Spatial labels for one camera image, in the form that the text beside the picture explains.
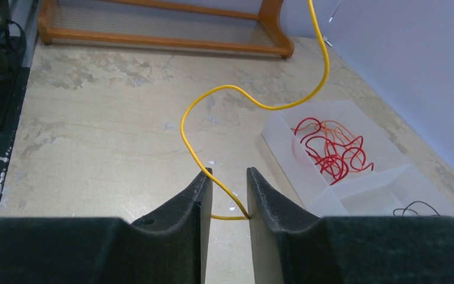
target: table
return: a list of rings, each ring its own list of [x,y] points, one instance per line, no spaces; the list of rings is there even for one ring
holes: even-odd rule
[[[199,95],[234,84],[268,104],[309,93],[323,72],[317,42],[294,56],[38,44],[3,189],[0,217],[119,216],[128,222],[185,188],[199,168],[179,133]],[[335,53],[314,100],[352,99],[454,204],[454,171]],[[268,111],[222,91],[190,114],[199,157],[246,204],[247,167],[301,204],[261,129]],[[240,215],[214,187],[213,213]],[[212,220],[206,283],[253,283],[248,222]]]

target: white plastic bin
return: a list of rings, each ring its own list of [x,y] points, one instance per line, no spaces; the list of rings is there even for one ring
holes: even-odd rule
[[[362,135],[367,163],[374,162],[374,170],[351,172],[330,186],[333,177],[322,175],[300,145],[306,133],[299,131],[295,137],[291,130],[307,117],[334,120],[353,134]],[[442,215],[454,216],[450,203],[352,101],[306,103],[277,111],[270,115],[262,136],[305,208],[317,216],[393,215],[394,209],[416,200],[427,202]],[[434,215],[423,204],[410,209],[420,215]],[[405,215],[414,213],[406,211]]]

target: wooden rack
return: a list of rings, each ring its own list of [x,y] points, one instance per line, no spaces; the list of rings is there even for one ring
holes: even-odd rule
[[[287,59],[293,54],[293,42],[280,27],[282,4],[283,0],[263,0],[258,14],[250,14],[156,0],[43,0],[38,29],[45,44],[58,38],[276,54]],[[163,14],[163,10],[173,11]]]

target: wooden frame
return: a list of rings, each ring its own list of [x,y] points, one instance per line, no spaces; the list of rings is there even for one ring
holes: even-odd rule
[[[141,5],[146,7],[171,9],[196,14],[216,15],[220,17],[240,18],[258,21],[274,46],[262,44],[226,43],[221,41],[189,40],[181,38],[152,37],[135,34],[99,33],[54,27],[54,12],[57,0],[43,0],[38,16],[39,36],[45,44],[51,44],[54,38],[101,41],[109,43],[142,44],[192,49],[213,49],[243,51],[252,53],[277,54],[284,59],[293,54],[293,42],[282,32],[279,14],[283,0],[263,0],[258,14],[206,8],[188,4],[178,4],[156,0],[100,0],[121,4]]]

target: yellow cable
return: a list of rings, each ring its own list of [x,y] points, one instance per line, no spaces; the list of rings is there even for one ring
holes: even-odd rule
[[[207,97],[207,96],[209,96],[209,95],[211,95],[211,94],[213,94],[213,93],[215,93],[215,92],[217,92],[219,90],[223,90],[223,89],[234,89],[234,90],[240,92],[241,94],[243,94],[243,96],[245,96],[247,99],[249,99],[252,103],[257,105],[258,107],[266,109],[268,111],[279,111],[281,109],[287,109],[287,108],[294,107],[296,105],[300,105],[300,104],[306,102],[307,100],[309,100],[310,98],[312,98],[315,94],[317,94],[318,91],[321,90],[321,88],[326,83],[326,79],[328,78],[328,74],[330,73],[330,60],[328,58],[328,52],[326,50],[326,46],[325,46],[325,42],[323,40],[323,36],[321,35],[321,31],[319,30],[319,26],[317,25],[316,13],[314,11],[314,6],[312,4],[312,0],[308,0],[308,4],[309,4],[310,18],[312,19],[312,24],[314,26],[314,32],[316,33],[317,42],[319,43],[319,47],[321,47],[321,52],[323,53],[323,60],[325,61],[325,72],[323,74],[323,78],[321,79],[321,82],[319,82],[319,85],[316,87],[316,89],[314,89],[312,91],[312,93],[310,93],[309,95],[307,95],[303,99],[299,99],[296,102],[292,102],[291,104],[282,105],[282,106],[278,106],[277,107],[277,106],[264,105],[264,104],[258,102],[256,99],[254,99],[252,96],[250,96],[244,90],[242,90],[240,87],[233,86],[233,85],[223,85],[223,86],[216,87],[215,89],[212,89],[212,90],[206,92],[204,95],[202,95],[199,98],[197,98],[189,106],[189,108],[185,111],[185,113],[183,114],[183,117],[181,118],[180,134],[181,134],[181,137],[183,139],[183,142],[185,143],[185,146],[187,146],[187,149],[189,149],[189,152],[192,155],[192,158],[194,158],[194,161],[196,161],[197,165],[201,168],[203,173],[205,173],[206,176],[208,176],[212,181],[214,181],[218,186],[220,186],[223,189],[223,191],[225,191],[225,193],[227,193],[232,198],[232,200],[234,200],[234,202],[236,202],[236,204],[238,205],[239,209],[241,210],[241,212],[244,215],[244,216],[240,216],[240,217],[223,217],[223,216],[217,216],[217,215],[213,215],[212,214],[212,218],[214,218],[214,219],[219,219],[219,220],[247,220],[247,219],[249,219],[249,214],[246,211],[246,209],[244,208],[244,206],[241,203],[241,201],[239,201],[239,199],[234,195],[234,193],[232,193],[232,191],[230,191],[221,181],[219,181],[216,177],[214,177],[214,175],[209,173],[206,170],[206,168],[204,167],[203,163],[201,163],[201,161],[199,160],[199,158],[196,155],[196,152],[194,152],[194,149],[192,149],[192,146],[190,145],[189,141],[187,140],[187,137],[185,136],[185,130],[184,130],[185,129],[185,119],[187,118],[187,116],[190,113],[190,111],[202,99],[204,99],[205,97]]]

